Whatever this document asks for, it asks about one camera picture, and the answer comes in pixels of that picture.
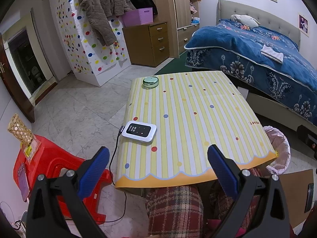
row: green rug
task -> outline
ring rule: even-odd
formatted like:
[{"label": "green rug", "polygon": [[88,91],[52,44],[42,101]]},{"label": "green rug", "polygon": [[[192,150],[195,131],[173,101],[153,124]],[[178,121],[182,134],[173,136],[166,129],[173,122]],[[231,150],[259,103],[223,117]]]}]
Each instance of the green rug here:
[{"label": "green rug", "polygon": [[182,54],[179,58],[174,58],[171,62],[166,64],[155,75],[178,73],[178,72],[191,72],[192,68],[185,66],[187,53]]}]

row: plastic basket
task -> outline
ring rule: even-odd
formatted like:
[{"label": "plastic basket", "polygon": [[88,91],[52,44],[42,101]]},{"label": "plastic basket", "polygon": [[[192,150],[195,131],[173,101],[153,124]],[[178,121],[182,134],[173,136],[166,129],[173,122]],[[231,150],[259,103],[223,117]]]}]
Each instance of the plastic basket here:
[{"label": "plastic basket", "polygon": [[124,25],[137,26],[153,22],[153,8],[143,8],[126,12],[122,16]]}]

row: brown jacket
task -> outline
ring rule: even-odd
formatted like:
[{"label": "brown jacket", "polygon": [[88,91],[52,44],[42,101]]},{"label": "brown jacket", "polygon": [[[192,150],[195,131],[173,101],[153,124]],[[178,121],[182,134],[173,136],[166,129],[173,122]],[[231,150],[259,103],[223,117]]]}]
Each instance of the brown jacket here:
[{"label": "brown jacket", "polygon": [[99,41],[104,46],[110,46],[116,41],[107,17],[120,16],[125,12],[135,10],[130,0],[78,0],[86,10],[89,23],[96,31]]}]

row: yellow striped table cover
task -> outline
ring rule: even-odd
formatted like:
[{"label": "yellow striped table cover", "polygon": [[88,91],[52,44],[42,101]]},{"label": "yellow striped table cover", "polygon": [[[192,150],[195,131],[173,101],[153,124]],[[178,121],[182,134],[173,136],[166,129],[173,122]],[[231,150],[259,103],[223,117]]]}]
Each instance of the yellow striped table cover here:
[{"label": "yellow striped table cover", "polygon": [[157,126],[151,144],[120,138],[116,187],[168,187],[216,179],[207,149],[216,144],[240,169],[276,158],[258,118],[222,71],[157,75],[132,82],[124,125]]}]

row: red plastic stool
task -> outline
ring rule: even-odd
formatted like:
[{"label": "red plastic stool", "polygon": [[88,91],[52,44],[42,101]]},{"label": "red plastic stool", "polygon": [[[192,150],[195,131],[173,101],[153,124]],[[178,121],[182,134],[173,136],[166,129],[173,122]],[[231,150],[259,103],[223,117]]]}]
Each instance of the red plastic stool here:
[{"label": "red plastic stool", "polygon": [[[38,135],[35,136],[39,141],[41,141],[41,145],[31,160],[31,163],[26,160],[22,150],[19,151],[18,157],[15,161],[13,179],[18,187],[19,181],[17,171],[22,163],[25,163],[30,189],[32,190],[38,175],[45,174],[47,178],[55,178],[60,175],[63,168],[66,168],[67,170],[77,170],[81,163],[84,162],[84,159],[73,156],[48,139]],[[110,171],[105,169],[92,194],[83,200],[83,203],[97,224],[102,224],[106,220],[106,215],[98,214],[96,210],[101,189],[109,184],[111,184]],[[58,198],[58,200],[63,215],[71,218],[62,197]]]}]

